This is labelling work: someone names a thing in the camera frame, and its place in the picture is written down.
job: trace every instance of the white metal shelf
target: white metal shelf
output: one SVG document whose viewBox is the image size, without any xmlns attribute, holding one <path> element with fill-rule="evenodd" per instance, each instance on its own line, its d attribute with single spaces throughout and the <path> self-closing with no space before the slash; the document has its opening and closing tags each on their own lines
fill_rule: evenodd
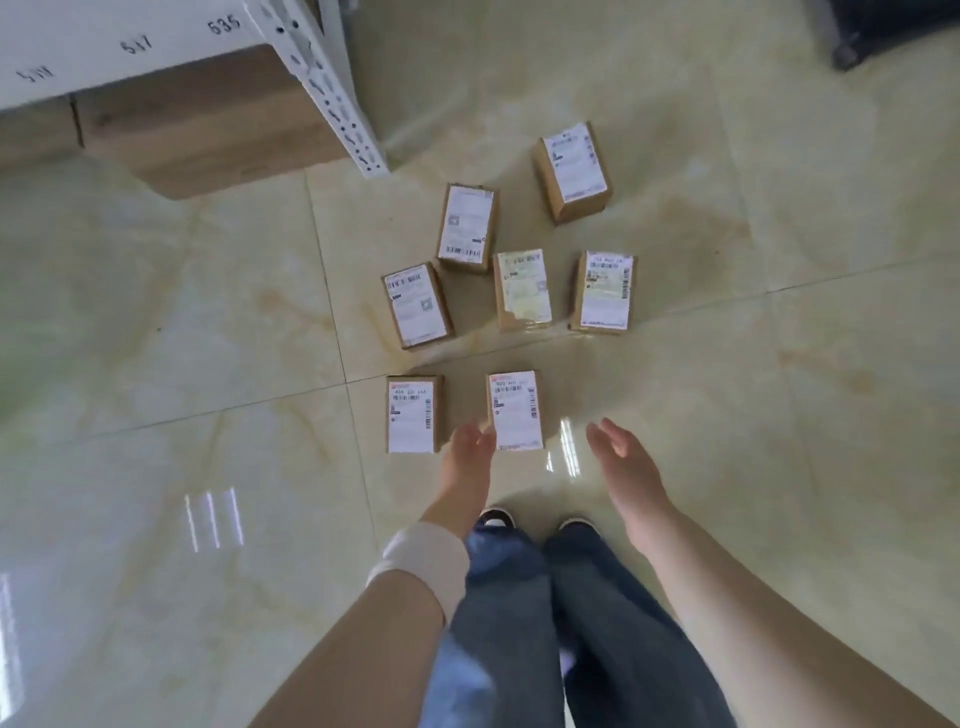
<svg viewBox="0 0 960 728">
<path fill-rule="evenodd" d="M 274 46 L 366 177 L 387 174 L 353 90 L 338 0 L 0 0 L 0 109 Z"/>
</svg>

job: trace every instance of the black sneaker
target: black sneaker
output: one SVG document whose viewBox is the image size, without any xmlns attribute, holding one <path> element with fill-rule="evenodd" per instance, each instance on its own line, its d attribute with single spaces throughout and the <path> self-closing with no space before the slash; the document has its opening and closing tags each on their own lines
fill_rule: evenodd
<svg viewBox="0 0 960 728">
<path fill-rule="evenodd" d="M 480 518 L 477 519 L 477 525 L 488 525 L 494 528 L 516 528 L 516 521 L 514 521 L 514 517 L 510 515 L 509 511 L 494 507 L 487 508 L 480 514 Z"/>
<path fill-rule="evenodd" d="M 595 533 L 597 534 L 600 533 L 600 531 L 597 531 L 597 527 L 593 525 L 593 521 L 591 521 L 590 519 L 585 519 L 583 516 L 571 516 L 570 518 L 565 519 L 560 525 L 557 526 L 557 533 L 560 533 L 565 528 L 573 525 L 574 523 L 582 523 L 583 525 L 589 528 L 592 528 Z"/>
</svg>

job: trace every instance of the right hand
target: right hand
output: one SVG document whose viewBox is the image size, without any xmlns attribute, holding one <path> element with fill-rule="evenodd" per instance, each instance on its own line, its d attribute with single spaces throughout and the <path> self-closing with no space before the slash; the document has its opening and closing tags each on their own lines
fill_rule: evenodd
<svg viewBox="0 0 960 728">
<path fill-rule="evenodd" d="M 660 471 L 633 432 L 604 418 L 587 425 L 587 442 L 600 463 L 607 492 L 627 527 L 631 542 L 639 547 L 656 523 L 676 514 Z"/>
</svg>

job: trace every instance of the leg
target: leg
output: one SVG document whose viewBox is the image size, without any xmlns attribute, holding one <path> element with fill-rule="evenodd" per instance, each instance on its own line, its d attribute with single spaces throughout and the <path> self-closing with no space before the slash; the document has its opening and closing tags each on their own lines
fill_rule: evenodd
<svg viewBox="0 0 960 728">
<path fill-rule="evenodd" d="M 467 596 L 444 635 L 424 728 L 562 728 L 564 688 L 540 549 L 510 526 L 468 536 Z"/>
<path fill-rule="evenodd" d="M 569 525 L 544 554 L 572 655 L 564 684 L 578 725 L 734 728 L 696 648 L 596 531 Z"/>
</svg>

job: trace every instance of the perforated metal upright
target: perforated metal upright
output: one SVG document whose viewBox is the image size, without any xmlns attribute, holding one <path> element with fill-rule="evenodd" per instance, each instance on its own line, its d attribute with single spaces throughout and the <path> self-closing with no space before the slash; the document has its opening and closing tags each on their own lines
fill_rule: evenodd
<svg viewBox="0 0 960 728">
<path fill-rule="evenodd" d="M 303 0 L 251 0 L 245 6 L 252 23 L 303 84 L 364 177 L 389 174 L 353 90 L 337 0 L 321 0 L 322 29 Z"/>
</svg>

